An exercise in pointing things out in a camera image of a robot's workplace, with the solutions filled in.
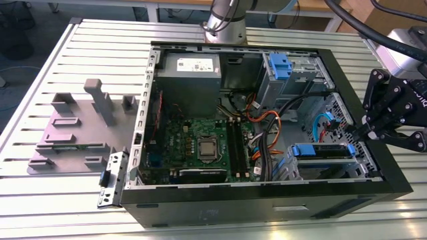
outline cpu socket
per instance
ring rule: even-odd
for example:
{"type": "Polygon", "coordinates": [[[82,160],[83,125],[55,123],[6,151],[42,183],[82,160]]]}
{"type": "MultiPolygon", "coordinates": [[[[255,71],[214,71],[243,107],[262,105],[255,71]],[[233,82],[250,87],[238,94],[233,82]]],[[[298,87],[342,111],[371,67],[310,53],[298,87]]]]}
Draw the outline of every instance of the cpu socket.
{"type": "Polygon", "coordinates": [[[218,137],[215,135],[198,137],[198,159],[206,164],[219,159],[218,137]]]}

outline metal sheet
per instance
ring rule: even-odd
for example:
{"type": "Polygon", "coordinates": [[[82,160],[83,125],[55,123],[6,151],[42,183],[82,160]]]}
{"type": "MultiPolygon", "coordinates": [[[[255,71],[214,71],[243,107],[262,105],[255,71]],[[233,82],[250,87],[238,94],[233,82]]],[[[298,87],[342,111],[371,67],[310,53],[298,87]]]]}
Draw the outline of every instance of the metal sheet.
{"type": "MultiPolygon", "coordinates": [[[[382,65],[358,35],[259,28],[249,28],[247,35],[251,45],[331,49],[363,98],[371,69],[382,65]]],[[[71,91],[75,99],[89,99],[85,80],[99,78],[113,99],[123,94],[138,98],[153,40],[203,42],[203,32],[189,24],[94,19],[69,26],[0,137],[0,216],[7,216],[0,218],[0,238],[427,238],[427,156],[394,146],[416,192],[339,219],[145,229],[123,209],[97,209],[99,174],[29,176],[27,161],[54,111],[54,94],[71,91]]]]}

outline power supply label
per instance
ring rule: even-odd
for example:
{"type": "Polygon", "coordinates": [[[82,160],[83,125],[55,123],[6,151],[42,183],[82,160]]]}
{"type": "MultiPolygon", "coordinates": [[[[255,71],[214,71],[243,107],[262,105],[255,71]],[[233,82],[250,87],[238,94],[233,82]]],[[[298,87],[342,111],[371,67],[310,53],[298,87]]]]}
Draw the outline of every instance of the power supply label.
{"type": "Polygon", "coordinates": [[[181,58],[177,61],[179,72],[214,72],[214,60],[210,58],[181,58]]]}

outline motherboard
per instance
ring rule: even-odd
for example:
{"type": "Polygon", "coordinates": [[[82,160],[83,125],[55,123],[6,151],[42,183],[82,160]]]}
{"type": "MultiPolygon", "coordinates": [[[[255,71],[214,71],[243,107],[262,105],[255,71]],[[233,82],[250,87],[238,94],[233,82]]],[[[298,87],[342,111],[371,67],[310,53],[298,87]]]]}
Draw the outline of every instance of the motherboard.
{"type": "Polygon", "coordinates": [[[238,119],[177,119],[166,125],[163,151],[149,152],[149,185],[254,182],[246,147],[253,124],[238,119]]]}

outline green circuit board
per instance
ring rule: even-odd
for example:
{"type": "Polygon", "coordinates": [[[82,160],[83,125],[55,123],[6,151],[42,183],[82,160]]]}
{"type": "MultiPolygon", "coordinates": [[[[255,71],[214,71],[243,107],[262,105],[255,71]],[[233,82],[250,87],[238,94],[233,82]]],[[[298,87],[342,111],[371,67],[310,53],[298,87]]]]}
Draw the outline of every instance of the green circuit board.
{"type": "MultiPolygon", "coordinates": [[[[249,135],[253,133],[250,122],[239,123],[243,146],[249,143],[249,135]]],[[[227,170],[227,182],[254,182],[255,176],[250,171],[250,156],[245,148],[245,158],[247,174],[237,175],[231,171],[231,157],[229,150],[227,121],[219,119],[182,119],[170,121],[166,126],[165,148],[162,154],[162,164],[158,170],[151,167],[153,184],[170,183],[171,169],[199,168],[227,170]],[[198,139],[214,138],[217,141],[218,158],[213,162],[199,159],[198,139]]]]}

